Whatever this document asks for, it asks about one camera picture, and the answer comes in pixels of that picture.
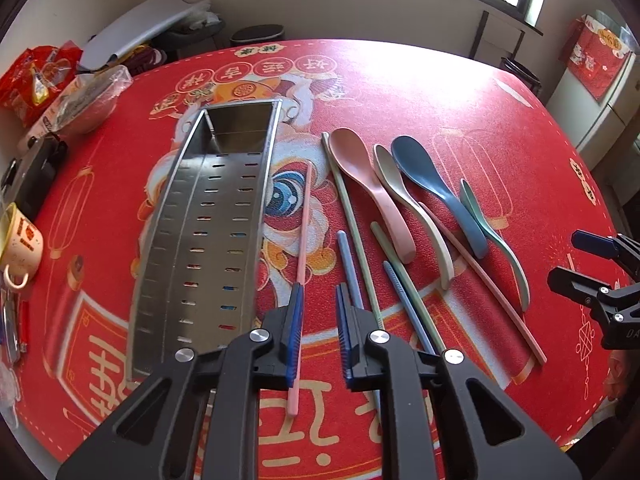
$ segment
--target plastic bag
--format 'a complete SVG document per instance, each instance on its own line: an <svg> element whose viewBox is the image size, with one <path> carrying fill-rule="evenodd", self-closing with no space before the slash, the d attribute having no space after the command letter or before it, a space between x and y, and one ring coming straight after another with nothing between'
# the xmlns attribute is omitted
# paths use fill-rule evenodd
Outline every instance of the plastic bag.
<svg viewBox="0 0 640 480"><path fill-rule="evenodd" d="M70 41L61 48L28 48L0 78L0 105L12 109L25 127L33 125L73 81L81 56Z"/></svg>
<svg viewBox="0 0 640 480"><path fill-rule="evenodd" d="M181 32L183 34L189 34L194 30L200 30L204 27L209 27L214 23L220 23L220 18L217 14L210 12L211 1L202 0L195 4L191 12L181 19L178 23L175 23L171 27L171 30Z"/></svg>
<svg viewBox="0 0 640 480"><path fill-rule="evenodd" d="M68 138L92 132L111 115L118 96L132 83L127 67L122 65L97 75L79 75L31 127L18 150L25 153L31 137L54 133Z"/></svg>

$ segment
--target ceramic mug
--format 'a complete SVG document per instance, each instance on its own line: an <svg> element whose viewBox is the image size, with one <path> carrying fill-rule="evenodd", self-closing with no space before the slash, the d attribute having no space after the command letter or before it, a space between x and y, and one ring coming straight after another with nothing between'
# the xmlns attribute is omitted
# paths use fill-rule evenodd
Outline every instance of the ceramic mug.
<svg viewBox="0 0 640 480"><path fill-rule="evenodd" d="M4 284L12 291L20 292L40 265L42 233L15 203L11 203L0 218L0 242L0 270Z"/></svg>

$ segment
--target blue spoon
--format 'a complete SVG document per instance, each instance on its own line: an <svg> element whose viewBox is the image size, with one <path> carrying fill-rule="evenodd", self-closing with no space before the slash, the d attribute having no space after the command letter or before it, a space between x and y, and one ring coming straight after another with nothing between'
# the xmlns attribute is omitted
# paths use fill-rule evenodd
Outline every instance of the blue spoon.
<svg viewBox="0 0 640 480"><path fill-rule="evenodd" d="M398 168L418 186L437 196L455 217L462 228L476 258L486 256L489 246L478 224L462 205L458 197L444 183L433 165L429 153L413 137L396 137L391 143L391 152Z"/></svg>

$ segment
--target spoon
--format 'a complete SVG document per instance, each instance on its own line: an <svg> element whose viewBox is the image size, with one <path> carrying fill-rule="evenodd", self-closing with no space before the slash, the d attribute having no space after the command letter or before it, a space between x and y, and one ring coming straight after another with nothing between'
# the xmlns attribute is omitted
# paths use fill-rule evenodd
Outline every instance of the spoon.
<svg viewBox="0 0 640 480"><path fill-rule="evenodd" d="M414 239L396 204L376 177L362 139L353 130L338 128L329 136L329 149L340 169L369 193L380 209L400 260L410 263L415 258Z"/></svg>
<svg viewBox="0 0 640 480"><path fill-rule="evenodd" d="M449 254L444 238L442 238L433 220L429 218L429 215L425 213L424 209L418 205L414 197L406 190L404 182L402 181L402 174L400 170L398 170L393 156L381 144L376 144L373 147L373 169L376 171L376 175L380 179L380 182L382 182L382 185L389 192L389 195L414 213L425 231L427 231L429 240L431 240L431 245L433 245L438 259L442 288L447 290L454 277L454 271L453 261L451 260L451 255Z"/></svg>
<svg viewBox="0 0 640 480"><path fill-rule="evenodd" d="M394 154L398 168L409 179L421 188L431 191L444 202L462 228L476 258L484 258L489 251L486 238L469 211L444 183L429 153L420 142L409 136L396 137L391 143L391 152Z"/></svg>
<svg viewBox="0 0 640 480"><path fill-rule="evenodd" d="M527 278L524 275L524 270L522 270L522 266L518 261L516 255L513 253L511 248L507 245L507 243L500 238L498 233L494 231L494 229L489 225L489 222L486 221L486 218L482 214L482 210L480 209L480 204L474 195L471 186L464 179L460 179L460 202L466 207L466 209L471 213L471 216L478 222L478 225L482 229L482 232L491 240L494 244L498 246L498 248L504 253L507 257L511 267L513 267L513 273L516 276L516 282L518 283L518 291L520 293L520 307L522 312L526 311L529 307L530 301L530 293L529 293L529 283L527 283Z"/></svg>

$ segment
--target snack bag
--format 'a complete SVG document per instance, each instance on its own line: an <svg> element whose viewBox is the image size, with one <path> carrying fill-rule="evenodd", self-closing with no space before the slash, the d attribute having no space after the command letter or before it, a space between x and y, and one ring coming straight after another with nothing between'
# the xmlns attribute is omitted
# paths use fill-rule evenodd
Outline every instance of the snack bag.
<svg viewBox="0 0 640 480"><path fill-rule="evenodd" d="M75 44L28 48L0 78L0 106L30 127L76 76L82 56Z"/></svg>

